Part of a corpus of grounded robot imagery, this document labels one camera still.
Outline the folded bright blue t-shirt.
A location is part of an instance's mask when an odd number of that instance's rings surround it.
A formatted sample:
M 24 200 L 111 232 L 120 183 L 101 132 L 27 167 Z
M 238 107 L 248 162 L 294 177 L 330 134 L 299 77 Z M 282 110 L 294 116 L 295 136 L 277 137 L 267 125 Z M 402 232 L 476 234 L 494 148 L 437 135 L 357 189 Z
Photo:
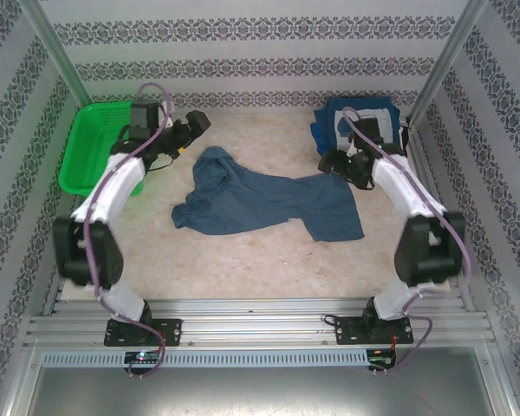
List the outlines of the folded bright blue t-shirt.
M 310 124 L 310 132 L 316 145 L 316 151 L 322 156 L 328 150 L 328 142 L 316 122 Z

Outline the aluminium front rail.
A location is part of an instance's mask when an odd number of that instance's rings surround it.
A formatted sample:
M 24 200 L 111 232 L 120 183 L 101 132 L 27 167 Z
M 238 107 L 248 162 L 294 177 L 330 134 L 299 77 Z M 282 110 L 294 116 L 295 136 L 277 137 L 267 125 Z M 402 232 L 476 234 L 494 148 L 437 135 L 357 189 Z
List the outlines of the aluminium front rail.
M 158 318 L 182 321 L 183 349 L 284 349 L 336 348 L 334 330 L 326 315 L 353 316 L 361 313 L 366 300 L 260 299 L 260 300 L 152 300 Z M 497 342 L 485 312 L 469 311 L 460 296 L 428 296 L 411 309 L 413 334 L 420 338 L 426 323 L 433 327 L 426 347 L 482 347 Z M 102 349 L 107 313 L 90 300 L 60 300 L 51 315 L 29 321 L 23 346 L 41 349 Z

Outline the plain slate blue t-shirt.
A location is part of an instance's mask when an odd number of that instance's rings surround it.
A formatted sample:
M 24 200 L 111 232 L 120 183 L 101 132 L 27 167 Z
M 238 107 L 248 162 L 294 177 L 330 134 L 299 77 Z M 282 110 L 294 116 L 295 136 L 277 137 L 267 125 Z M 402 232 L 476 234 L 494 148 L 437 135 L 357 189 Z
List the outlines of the plain slate blue t-shirt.
M 336 174 L 298 179 L 261 174 L 239 165 L 219 146 L 206 148 L 192 173 L 194 190 L 172 209 L 178 229 L 220 236 L 300 219 L 316 242 L 364 238 L 354 195 Z

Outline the grey metal shelf sheet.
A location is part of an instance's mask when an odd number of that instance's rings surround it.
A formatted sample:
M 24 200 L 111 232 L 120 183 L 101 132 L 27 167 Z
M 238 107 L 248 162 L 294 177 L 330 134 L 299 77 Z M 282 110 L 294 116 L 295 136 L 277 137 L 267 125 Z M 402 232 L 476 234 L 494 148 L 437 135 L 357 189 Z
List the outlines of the grey metal shelf sheet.
M 99 351 L 24 353 L 0 416 L 520 416 L 493 347 L 420 350 L 388 372 L 322 356 L 304 367 L 201 367 L 145 380 Z

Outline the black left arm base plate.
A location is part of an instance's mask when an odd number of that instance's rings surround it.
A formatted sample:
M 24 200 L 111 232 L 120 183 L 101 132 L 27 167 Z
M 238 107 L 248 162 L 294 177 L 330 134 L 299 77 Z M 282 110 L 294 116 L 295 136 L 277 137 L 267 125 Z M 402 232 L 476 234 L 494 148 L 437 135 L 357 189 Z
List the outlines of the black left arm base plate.
M 180 319 L 153 319 L 152 328 L 164 338 L 167 347 L 177 347 L 182 334 Z M 149 330 L 110 319 L 104 336 L 106 347 L 158 347 L 159 337 Z

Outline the folded blue cartoon print t-shirt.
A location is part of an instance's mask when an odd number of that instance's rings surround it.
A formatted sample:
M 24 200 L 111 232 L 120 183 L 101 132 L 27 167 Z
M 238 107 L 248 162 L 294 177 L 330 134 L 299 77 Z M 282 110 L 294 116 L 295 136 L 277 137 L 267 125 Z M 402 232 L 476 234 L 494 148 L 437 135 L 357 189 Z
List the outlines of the folded blue cartoon print t-shirt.
M 376 118 L 384 142 L 400 144 L 400 111 L 390 97 L 329 98 L 325 107 L 314 111 L 315 122 L 328 142 L 328 149 L 347 150 L 349 147 L 347 136 L 352 129 L 342 116 L 345 107 L 354 108 L 363 118 Z

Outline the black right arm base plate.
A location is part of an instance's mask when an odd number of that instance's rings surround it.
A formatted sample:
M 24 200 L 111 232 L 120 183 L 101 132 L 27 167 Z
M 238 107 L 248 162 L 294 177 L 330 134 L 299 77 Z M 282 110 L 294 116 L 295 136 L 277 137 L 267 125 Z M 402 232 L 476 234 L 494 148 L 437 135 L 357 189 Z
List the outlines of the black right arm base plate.
M 408 318 L 385 321 L 362 317 L 339 317 L 335 320 L 338 345 L 410 345 L 414 343 L 412 325 Z

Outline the green plastic basket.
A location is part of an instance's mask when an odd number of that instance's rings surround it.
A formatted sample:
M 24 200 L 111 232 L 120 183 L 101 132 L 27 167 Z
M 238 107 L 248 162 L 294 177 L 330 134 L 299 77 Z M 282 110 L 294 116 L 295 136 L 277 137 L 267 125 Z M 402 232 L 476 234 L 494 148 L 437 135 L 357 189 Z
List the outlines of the green plastic basket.
M 63 191 L 88 196 L 104 173 L 110 149 L 129 123 L 130 101 L 94 103 L 75 116 L 59 174 Z

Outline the aluminium frame post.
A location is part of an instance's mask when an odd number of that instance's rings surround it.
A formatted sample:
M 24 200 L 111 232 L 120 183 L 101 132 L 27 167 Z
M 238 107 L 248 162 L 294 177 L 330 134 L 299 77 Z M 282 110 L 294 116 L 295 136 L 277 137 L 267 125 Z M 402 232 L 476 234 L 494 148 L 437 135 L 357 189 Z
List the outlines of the aluminium frame post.
M 410 125 L 412 127 L 419 124 L 422 116 L 431 104 L 434 95 L 439 90 L 441 82 L 455 62 L 458 53 L 462 49 L 468 35 L 471 33 L 488 2 L 489 0 L 467 0 L 443 50 L 413 104 L 409 114 Z
M 17 0 L 23 14 L 28 18 L 32 28 L 40 38 L 49 57 L 66 82 L 71 94 L 80 107 L 90 105 L 93 100 L 77 73 L 51 21 L 46 16 L 40 0 Z

